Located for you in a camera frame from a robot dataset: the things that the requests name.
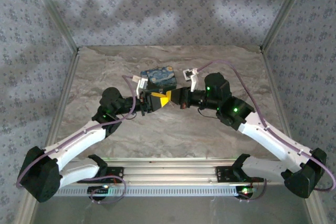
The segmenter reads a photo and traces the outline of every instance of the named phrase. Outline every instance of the enclosure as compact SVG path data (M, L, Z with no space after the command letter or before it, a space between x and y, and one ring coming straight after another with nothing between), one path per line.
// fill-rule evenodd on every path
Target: enclosure
M0 2L0 223L46 223L43 213L48 209L54 209L52 214L57 215L57 211L81 205L76 203L78 198L73 198L73 205L70 200L69 207L62 208L57 203L62 197L57 197L50 205L39 206L26 191L17 189L15 182L25 154L33 146L44 147L82 127L93 116L105 88L117 87L122 95L130 95L122 74L139 74L155 67L172 66L179 84L188 85L183 80L183 69L200 67L214 59L231 61L267 120L295 141L311 149L323 149L328 156L327 166L336 173L335 0ZM206 73L214 71L230 81L237 97L250 102L229 68L215 65ZM201 88L205 76L200 76ZM181 127L178 120L188 122L188 127ZM105 158L211 159L250 153L272 158L250 138L212 120L201 117L196 110L183 112L168 104L160 113L143 118L138 115L122 124L113 140L109 138L83 155L96 152ZM330 179L324 175L319 185L330 186ZM273 196L270 193L257 205L239 207L251 214L268 206L281 190L277 189ZM161 202L189 204L188 198L174 200L165 198ZM234 203L211 200L197 198L189 211L210 204L205 214L200 213L204 218L201 222L233 223L229 215L224 217L230 210L220 210ZM270 211L286 204L282 200L268 206ZM125 202L135 209L132 198ZM157 205L150 198L147 204ZM296 223L336 223L334 191L313 192L298 206ZM213 219L214 212L220 212L221 217ZM166 222L191 221L180 214L176 216L181 219L166 216ZM237 223L247 221L238 220L238 214L233 215ZM283 214L271 216L278 223L290 221Z

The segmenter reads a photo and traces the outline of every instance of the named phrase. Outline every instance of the gray marble surface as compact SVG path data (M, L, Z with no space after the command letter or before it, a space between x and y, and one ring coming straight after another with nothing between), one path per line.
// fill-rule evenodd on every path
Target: gray marble surface
M122 74L139 75L141 70L172 66L179 86L188 86L182 70L203 66L214 59L225 59L236 66L266 119L281 129L261 54L255 51L235 46L101 46L81 48L79 56L58 140L91 119L104 89L116 87L124 97L131 95ZM234 72L223 64L213 64L198 75L199 89L204 89L204 77L211 72L221 72L229 80L233 95L252 104ZM214 111L203 113L215 115ZM93 153L101 157L235 158L241 153L273 157L257 142L218 119L204 118L196 108L180 110L175 104L167 104L144 117L138 113L134 120L124 121L114 134L80 156Z

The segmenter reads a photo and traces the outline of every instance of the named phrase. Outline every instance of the small box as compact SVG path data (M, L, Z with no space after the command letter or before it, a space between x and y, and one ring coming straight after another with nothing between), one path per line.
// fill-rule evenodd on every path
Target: small box
M177 87L174 70L171 66L141 71L140 75L148 78L147 88L145 89L147 92L165 94Z

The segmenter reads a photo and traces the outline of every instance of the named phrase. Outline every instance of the patterned wallpaper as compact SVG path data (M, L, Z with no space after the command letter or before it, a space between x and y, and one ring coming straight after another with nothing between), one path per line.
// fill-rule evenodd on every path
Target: patterned wallpaper
M44 145L72 52L41 0L0 0L0 223L11 223L26 152Z
M267 56L293 138L328 155L336 174L336 0L297 0ZM323 177L322 186L331 180ZM336 191L320 194L336 223Z
M259 45L282 0L54 0L78 46Z

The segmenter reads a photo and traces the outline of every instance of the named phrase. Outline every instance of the cable connector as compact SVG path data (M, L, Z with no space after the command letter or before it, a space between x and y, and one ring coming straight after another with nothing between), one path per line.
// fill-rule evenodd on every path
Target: cable connector
M148 83L148 78L144 78L144 77L140 77L140 76L133 76L132 77L132 81L137 82L138 85L136 86L136 96L138 97L138 99L140 98L140 91L139 89L145 89L147 87L147 83Z
M183 70L183 76L186 81L191 81L191 92L198 88L197 68Z

